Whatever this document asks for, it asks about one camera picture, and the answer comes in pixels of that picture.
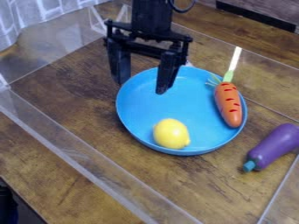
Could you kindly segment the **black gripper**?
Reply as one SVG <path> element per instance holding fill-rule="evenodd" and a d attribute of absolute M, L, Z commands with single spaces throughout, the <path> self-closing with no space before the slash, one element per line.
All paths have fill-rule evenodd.
<path fill-rule="evenodd" d="M 189 45 L 193 38 L 173 31 L 173 14 L 186 13 L 174 0 L 133 0 L 131 22 L 109 20 L 106 46 L 114 81 L 123 85 L 131 77 L 131 53 L 161 59 L 155 92 L 162 95 L 174 85 L 181 65 L 187 62 Z M 169 51 L 137 43 L 137 39 L 173 42 Z"/>

